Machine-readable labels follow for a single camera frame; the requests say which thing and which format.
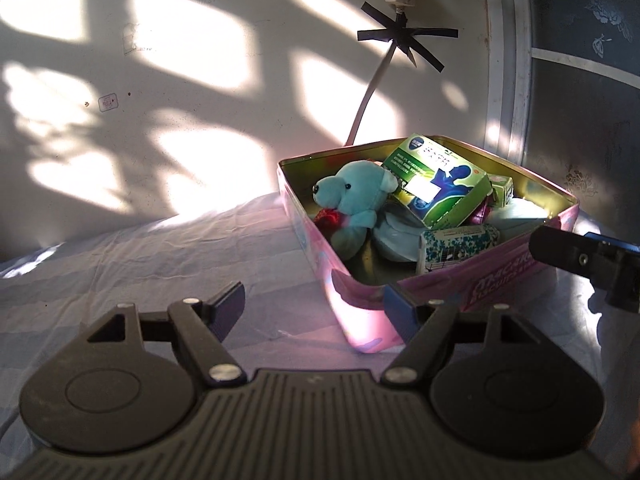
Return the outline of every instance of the bed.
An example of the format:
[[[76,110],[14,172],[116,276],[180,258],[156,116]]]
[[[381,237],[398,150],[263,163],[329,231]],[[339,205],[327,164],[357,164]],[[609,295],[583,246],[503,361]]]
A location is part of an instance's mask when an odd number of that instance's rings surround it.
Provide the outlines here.
[[[578,228],[592,225],[578,220]],[[161,310],[242,281],[244,315],[225,346],[249,374],[260,367],[369,368],[377,376],[399,351],[359,354],[348,346],[277,194],[38,251],[2,264],[0,278],[0,476],[34,451],[17,408],[22,385],[117,303]],[[505,290],[504,300],[603,386],[607,413],[592,450],[622,471],[640,397],[640,316],[606,307],[587,280],[555,269]],[[148,350],[173,358],[168,344]],[[456,354],[473,351],[461,346]]]

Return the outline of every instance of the silver screw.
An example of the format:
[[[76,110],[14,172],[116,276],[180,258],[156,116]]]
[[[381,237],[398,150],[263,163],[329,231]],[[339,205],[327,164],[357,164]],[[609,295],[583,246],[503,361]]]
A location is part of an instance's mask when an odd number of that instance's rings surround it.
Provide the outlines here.
[[[396,366],[385,372],[385,379],[390,383],[408,384],[418,378],[418,372],[407,366]]]
[[[234,381],[242,375],[242,370],[237,365],[221,364],[209,369],[209,377],[219,383]]]

